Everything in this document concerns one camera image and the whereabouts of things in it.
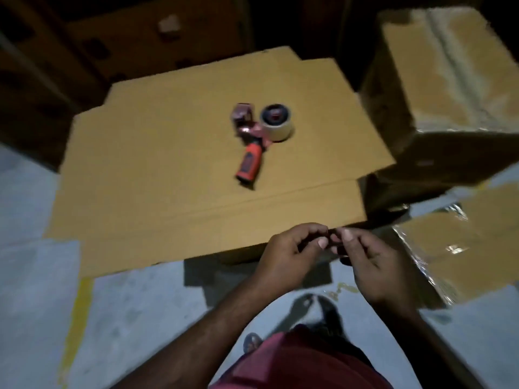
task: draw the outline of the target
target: maroon shirt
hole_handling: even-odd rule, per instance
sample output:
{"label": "maroon shirt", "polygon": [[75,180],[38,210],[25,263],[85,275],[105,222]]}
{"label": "maroon shirt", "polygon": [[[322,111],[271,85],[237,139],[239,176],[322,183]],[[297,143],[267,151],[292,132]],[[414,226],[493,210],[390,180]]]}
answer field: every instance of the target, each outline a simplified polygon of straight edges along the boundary
{"label": "maroon shirt", "polygon": [[302,325],[263,341],[210,387],[392,389],[372,367],[352,355],[334,351]]}

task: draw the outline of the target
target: red handle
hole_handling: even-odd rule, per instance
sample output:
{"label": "red handle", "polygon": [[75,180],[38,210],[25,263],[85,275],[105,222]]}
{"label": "red handle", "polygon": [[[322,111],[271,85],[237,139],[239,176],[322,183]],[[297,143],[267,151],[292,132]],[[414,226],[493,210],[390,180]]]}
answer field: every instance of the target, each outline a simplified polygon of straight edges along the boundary
{"label": "red handle", "polygon": [[247,146],[240,169],[236,173],[236,178],[243,184],[251,185],[254,183],[258,170],[260,169],[263,147],[261,142],[253,142]]}

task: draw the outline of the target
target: person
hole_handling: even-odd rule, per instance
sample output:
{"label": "person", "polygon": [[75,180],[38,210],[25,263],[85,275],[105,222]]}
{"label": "person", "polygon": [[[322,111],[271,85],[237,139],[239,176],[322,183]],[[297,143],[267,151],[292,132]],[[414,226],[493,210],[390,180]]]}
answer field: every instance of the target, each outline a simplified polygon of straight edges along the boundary
{"label": "person", "polygon": [[[251,277],[114,388],[207,387],[248,323],[298,288],[323,249],[337,253],[342,246],[360,293],[398,341],[422,387],[482,387],[420,318],[394,249],[367,230],[305,223],[274,235]],[[391,388],[362,351],[329,340],[303,325],[274,334],[261,345],[253,338],[251,352],[211,388]]]}

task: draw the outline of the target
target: packing tape roll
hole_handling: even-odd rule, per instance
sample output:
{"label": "packing tape roll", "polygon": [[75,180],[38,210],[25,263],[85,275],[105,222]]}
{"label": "packing tape roll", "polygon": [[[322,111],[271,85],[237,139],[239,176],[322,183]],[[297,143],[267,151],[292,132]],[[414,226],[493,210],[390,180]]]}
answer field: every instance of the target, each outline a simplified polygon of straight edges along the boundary
{"label": "packing tape roll", "polygon": [[285,105],[269,105],[262,110],[259,118],[267,138],[272,142],[280,142],[287,139],[294,130],[290,110]]}

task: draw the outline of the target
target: flip-flop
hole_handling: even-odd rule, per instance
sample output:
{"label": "flip-flop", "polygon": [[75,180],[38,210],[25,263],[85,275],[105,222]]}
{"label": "flip-flop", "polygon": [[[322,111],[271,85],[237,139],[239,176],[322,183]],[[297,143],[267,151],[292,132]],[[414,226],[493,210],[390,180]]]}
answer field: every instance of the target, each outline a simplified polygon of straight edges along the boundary
{"label": "flip-flop", "polygon": [[263,343],[263,340],[256,333],[249,333],[243,340],[243,353],[248,354],[249,352],[256,351]]}

